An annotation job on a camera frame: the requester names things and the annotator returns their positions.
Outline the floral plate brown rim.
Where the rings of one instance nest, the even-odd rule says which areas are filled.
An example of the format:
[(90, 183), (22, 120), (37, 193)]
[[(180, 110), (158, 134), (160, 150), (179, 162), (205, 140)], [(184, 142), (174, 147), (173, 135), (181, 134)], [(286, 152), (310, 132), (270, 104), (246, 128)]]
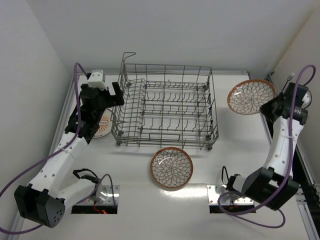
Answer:
[(191, 157), (177, 147), (166, 147), (157, 151), (150, 162), (153, 180), (165, 189), (184, 187), (192, 178), (194, 165)]
[(227, 97), (228, 107), (240, 115), (254, 115), (260, 107), (276, 97), (273, 84), (264, 79), (250, 79), (238, 83)]

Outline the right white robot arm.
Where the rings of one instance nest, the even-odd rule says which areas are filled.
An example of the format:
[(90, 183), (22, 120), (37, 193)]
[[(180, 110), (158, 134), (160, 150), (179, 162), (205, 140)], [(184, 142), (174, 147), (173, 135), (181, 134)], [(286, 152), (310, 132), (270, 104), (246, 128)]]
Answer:
[(293, 156), (298, 137), (307, 122), (309, 89), (290, 83), (284, 92), (260, 107), (273, 124), (271, 146), (265, 164), (247, 177), (235, 174), (226, 185), (228, 191), (241, 193), (274, 211), (280, 209), (298, 191), (293, 180)]

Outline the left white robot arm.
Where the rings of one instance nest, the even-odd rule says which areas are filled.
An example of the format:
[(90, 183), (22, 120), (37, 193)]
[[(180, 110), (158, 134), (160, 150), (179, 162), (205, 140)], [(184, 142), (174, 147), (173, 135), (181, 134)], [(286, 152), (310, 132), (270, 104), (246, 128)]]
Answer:
[(62, 134), (54, 156), (46, 161), (40, 172), (26, 186), (18, 186), (14, 198), (20, 216), (42, 226), (54, 228), (67, 209), (96, 194), (101, 179), (83, 175), (77, 182), (62, 189), (62, 182), (73, 162), (99, 129), (107, 108), (124, 105), (124, 92), (117, 82), (112, 83), (115, 94), (108, 89), (84, 83), (75, 107)]

